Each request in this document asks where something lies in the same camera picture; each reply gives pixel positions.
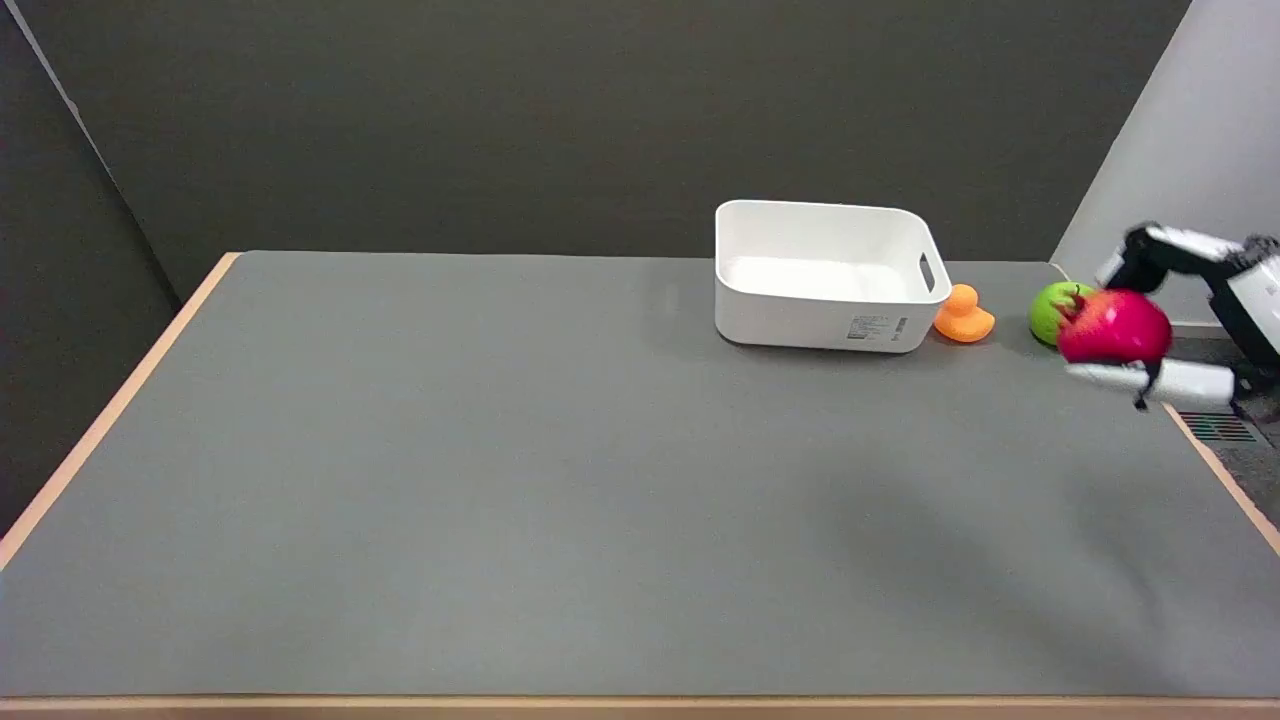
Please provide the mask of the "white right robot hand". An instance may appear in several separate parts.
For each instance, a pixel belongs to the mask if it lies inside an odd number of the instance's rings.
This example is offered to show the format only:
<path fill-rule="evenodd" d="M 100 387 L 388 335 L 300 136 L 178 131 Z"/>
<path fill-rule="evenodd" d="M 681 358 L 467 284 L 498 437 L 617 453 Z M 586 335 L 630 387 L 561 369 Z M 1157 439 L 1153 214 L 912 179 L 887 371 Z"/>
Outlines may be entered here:
<path fill-rule="evenodd" d="M 1171 274 L 1196 275 L 1245 366 L 1174 360 L 1172 323 L 1152 293 Z M 1277 240 L 1242 242 L 1160 223 L 1130 228 L 1091 293 L 1056 307 L 1056 347 L 1070 375 L 1151 402 L 1242 409 L 1277 400 Z"/>

